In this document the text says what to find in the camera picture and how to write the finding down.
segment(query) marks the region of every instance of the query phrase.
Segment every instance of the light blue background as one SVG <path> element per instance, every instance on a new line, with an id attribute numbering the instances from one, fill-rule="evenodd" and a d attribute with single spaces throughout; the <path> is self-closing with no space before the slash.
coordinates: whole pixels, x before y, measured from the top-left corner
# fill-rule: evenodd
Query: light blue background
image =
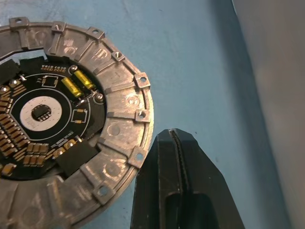
<path id="1" fill-rule="evenodd" d="M 0 25 L 18 16 L 103 29 L 150 77 L 154 136 L 172 127 L 192 133 L 222 171 L 247 229 L 290 228 L 230 0 L 0 0 Z M 133 191 L 134 183 L 84 228 L 128 229 Z"/>

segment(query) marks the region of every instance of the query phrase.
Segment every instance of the black circuit board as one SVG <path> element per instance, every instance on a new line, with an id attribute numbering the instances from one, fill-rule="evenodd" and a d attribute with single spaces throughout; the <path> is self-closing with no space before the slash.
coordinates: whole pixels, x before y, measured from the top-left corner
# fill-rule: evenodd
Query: black circuit board
<path id="1" fill-rule="evenodd" d="M 85 88 L 69 67 L 43 58 L 22 60 L 19 74 L 2 85 L 6 89 L 0 92 L 0 165 L 11 167 L 3 177 L 40 178 L 56 157 L 102 129 L 106 104 L 94 99 L 101 90 Z M 68 90 L 65 78 L 82 96 Z"/>

